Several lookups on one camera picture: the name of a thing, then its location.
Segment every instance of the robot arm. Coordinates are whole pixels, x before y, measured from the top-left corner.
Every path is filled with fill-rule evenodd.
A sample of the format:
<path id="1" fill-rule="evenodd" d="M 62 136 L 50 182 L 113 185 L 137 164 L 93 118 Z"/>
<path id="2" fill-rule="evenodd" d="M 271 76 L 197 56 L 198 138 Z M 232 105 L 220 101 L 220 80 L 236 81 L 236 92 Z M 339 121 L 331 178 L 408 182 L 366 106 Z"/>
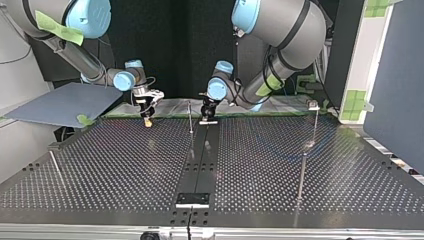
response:
<path id="1" fill-rule="evenodd" d="M 106 33 L 110 25 L 109 0 L 7 0 L 6 5 L 13 20 L 25 33 L 43 41 L 65 59 L 81 73 L 83 81 L 113 85 L 120 91 L 132 90 L 141 106 L 141 116 L 146 126 L 151 126 L 150 117 L 154 114 L 154 107 L 164 94 L 149 89 L 140 60 L 127 62 L 125 70 L 106 69 L 84 48 L 39 30 L 35 20 L 35 11 L 40 11 L 64 26 L 81 30 L 85 38 L 97 39 Z"/>
<path id="2" fill-rule="evenodd" d="M 211 117 L 213 107 L 208 102 L 224 99 L 246 109 L 257 111 L 273 91 L 284 87 L 293 73 L 313 63 L 324 46 L 326 23 L 322 11 L 310 0 L 237 0 L 232 15 L 233 24 L 270 45 L 264 69 L 248 86 L 243 87 L 229 76 L 230 63 L 218 63 L 209 82 L 203 112 Z M 277 51 L 271 54 L 271 46 Z"/>

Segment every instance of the white wall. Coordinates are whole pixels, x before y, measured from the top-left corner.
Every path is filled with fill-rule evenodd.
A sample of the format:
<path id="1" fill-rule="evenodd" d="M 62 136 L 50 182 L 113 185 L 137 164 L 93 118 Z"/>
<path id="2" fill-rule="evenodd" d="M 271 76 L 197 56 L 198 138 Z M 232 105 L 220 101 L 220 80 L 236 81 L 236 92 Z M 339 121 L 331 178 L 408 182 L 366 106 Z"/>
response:
<path id="1" fill-rule="evenodd" d="M 0 63 L 21 58 L 28 49 L 0 13 Z M 0 64 L 0 84 L 0 116 L 49 91 L 32 51 L 21 61 Z M 0 120 L 0 183 L 46 153 L 55 128 Z"/>
<path id="2" fill-rule="evenodd" d="M 0 63 L 21 58 L 28 50 L 29 45 L 11 28 L 0 12 Z M 0 64 L 0 73 L 0 115 L 49 91 L 32 51 L 21 61 Z"/>
<path id="3" fill-rule="evenodd" d="M 390 6 L 386 10 L 385 17 L 362 18 L 347 78 L 341 112 L 343 112 L 349 90 L 366 91 L 366 101 L 369 102 L 392 11 L 393 6 Z M 340 121 L 343 124 L 364 124 L 366 113 L 366 111 L 362 111 L 358 121 Z"/>

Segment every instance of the perforated metal table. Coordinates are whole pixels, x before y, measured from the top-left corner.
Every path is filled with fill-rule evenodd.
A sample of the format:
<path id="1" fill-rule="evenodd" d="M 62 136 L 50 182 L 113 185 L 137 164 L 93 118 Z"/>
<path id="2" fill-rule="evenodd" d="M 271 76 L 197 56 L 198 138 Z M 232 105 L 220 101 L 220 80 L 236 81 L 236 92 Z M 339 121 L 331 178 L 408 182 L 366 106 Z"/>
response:
<path id="1" fill-rule="evenodd" d="M 53 224 L 393 229 L 424 239 L 424 187 L 332 117 L 319 118 L 298 201 L 314 120 L 227 118 L 196 124 L 193 135 L 187 119 L 152 129 L 104 120 L 0 185 L 0 233 L 10 224 Z M 177 209 L 180 193 L 209 193 L 209 208 Z"/>

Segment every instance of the yellow object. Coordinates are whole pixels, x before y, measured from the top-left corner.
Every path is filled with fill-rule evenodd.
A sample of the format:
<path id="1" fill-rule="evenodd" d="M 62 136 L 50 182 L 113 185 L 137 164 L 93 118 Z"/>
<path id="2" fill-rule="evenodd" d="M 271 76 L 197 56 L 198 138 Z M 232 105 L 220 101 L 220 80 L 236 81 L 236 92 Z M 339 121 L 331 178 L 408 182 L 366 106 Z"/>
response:
<path id="1" fill-rule="evenodd" d="M 256 92 L 256 95 L 259 97 L 266 97 L 268 96 L 272 90 L 269 89 L 268 86 L 270 86 L 274 91 L 282 89 L 284 86 L 281 85 L 281 82 L 278 81 L 278 79 L 271 74 L 271 76 L 267 79 L 268 85 L 266 83 L 262 84 L 261 88 L 258 89 Z"/>
<path id="2" fill-rule="evenodd" d="M 145 119 L 144 119 L 144 125 L 145 125 L 147 128 L 151 128 L 151 127 L 153 126 L 153 123 L 152 123 L 152 121 L 151 121 L 150 119 L 145 118 Z"/>
<path id="3" fill-rule="evenodd" d="M 35 11 L 35 19 L 40 30 L 53 33 L 61 39 L 73 42 L 79 46 L 82 45 L 82 42 L 84 41 L 84 35 L 81 30 L 62 26 L 53 18 L 40 11 Z"/>

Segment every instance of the small object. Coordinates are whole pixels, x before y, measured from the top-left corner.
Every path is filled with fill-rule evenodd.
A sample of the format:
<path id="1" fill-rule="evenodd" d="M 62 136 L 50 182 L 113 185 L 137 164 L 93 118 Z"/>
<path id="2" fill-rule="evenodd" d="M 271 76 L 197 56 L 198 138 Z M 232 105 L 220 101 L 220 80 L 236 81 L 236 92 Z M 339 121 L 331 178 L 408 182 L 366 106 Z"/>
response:
<path id="1" fill-rule="evenodd" d="M 207 126 L 207 125 L 217 125 L 218 121 L 208 121 L 208 120 L 202 120 L 199 122 L 199 125 L 201 126 Z"/>
<path id="2" fill-rule="evenodd" d="M 319 111 L 321 108 L 316 100 L 308 100 L 308 110 L 309 111 Z"/>
<path id="3" fill-rule="evenodd" d="M 95 123 L 96 123 L 96 121 L 93 121 L 93 120 L 89 119 L 89 118 L 88 118 L 86 115 L 84 115 L 84 114 L 80 114 L 80 115 L 78 115 L 78 116 L 77 116 L 77 119 L 78 119 L 78 122 L 79 122 L 81 125 L 85 126 L 85 127 L 91 126 L 91 125 L 93 125 L 93 124 L 95 124 Z"/>
<path id="4" fill-rule="evenodd" d="M 151 128 L 153 126 L 153 122 L 150 120 L 150 118 L 144 118 L 144 126 L 147 128 Z"/>
<path id="5" fill-rule="evenodd" d="M 209 193 L 180 193 L 176 206 L 185 209 L 209 208 Z"/>
<path id="6" fill-rule="evenodd" d="M 158 233 L 143 233 L 141 235 L 140 240 L 160 240 L 160 236 Z"/>

